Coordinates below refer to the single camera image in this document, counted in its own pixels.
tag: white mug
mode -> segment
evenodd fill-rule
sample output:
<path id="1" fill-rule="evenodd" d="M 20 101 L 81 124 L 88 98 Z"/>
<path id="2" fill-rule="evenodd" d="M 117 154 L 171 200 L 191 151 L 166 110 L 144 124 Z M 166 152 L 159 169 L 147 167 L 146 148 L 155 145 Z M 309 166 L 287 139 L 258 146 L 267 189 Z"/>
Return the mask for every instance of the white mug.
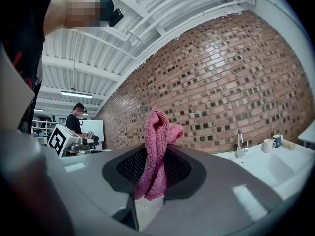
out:
<path id="1" fill-rule="evenodd" d="M 264 143 L 262 144 L 262 151 L 265 153 L 269 153 L 272 151 L 273 147 L 276 145 L 273 139 L 265 139 Z"/>

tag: pink towel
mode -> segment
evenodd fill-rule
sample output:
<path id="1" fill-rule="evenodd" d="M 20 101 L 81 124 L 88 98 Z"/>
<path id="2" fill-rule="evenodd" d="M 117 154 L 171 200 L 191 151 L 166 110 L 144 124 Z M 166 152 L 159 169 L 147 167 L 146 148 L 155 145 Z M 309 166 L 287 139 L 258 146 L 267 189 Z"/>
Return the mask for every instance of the pink towel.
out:
<path id="1" fill-rule="evenodd" d="M 134 193 L 135 199 L 145 195 L 146 199 L 152 200 L 165 193 L 167 184 L 163 158 L 166 145 L 183 135 L 183 127 L 170 124 L 162 110 L 154 109 L 147 118 L 145 135 L 146 165 Z"/>

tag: blue mug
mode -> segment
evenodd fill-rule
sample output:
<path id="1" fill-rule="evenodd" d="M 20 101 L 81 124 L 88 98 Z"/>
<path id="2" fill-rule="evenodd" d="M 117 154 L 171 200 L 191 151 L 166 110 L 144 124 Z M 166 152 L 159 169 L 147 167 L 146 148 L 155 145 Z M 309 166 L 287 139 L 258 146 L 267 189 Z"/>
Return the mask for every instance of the blue mug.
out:
<path id="1" fill-rule="evenodd" d="M 278 148 L 281 144 L 281 135 L 274 135 L 275 148 Z"/>

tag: faucet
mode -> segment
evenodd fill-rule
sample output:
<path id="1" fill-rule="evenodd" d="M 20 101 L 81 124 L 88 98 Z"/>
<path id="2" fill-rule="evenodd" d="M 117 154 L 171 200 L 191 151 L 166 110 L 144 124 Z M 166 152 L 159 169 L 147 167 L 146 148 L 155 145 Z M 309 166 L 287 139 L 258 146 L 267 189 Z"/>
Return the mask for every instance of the faucet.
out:
<path id="1" fill-rule="evenodd" d="M 248 151 L 248 141 L 244 142 L 242 131 L 237 132 L 237 148 L 236 148 L 236 158 L 242 158 L 242 152 Z"/>

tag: brick wall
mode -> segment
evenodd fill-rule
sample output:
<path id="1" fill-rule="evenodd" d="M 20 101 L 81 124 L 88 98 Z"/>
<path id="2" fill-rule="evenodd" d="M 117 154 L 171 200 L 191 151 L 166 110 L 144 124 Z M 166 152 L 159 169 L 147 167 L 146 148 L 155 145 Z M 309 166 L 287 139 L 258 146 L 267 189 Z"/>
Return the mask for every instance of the brick wall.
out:
<path id="1" fill-rule="evenodd" d="M 134 71 L 107 101 L 107 148 L 144 142 L 151 109 L 184 127 L 178 144 L 213 153 L 234 149 L 238 129 L 250 145 L 282 133 L 297 142 L 314 119 L 304 70 L 286 41 L 246 11 L 183 33 Z"/>

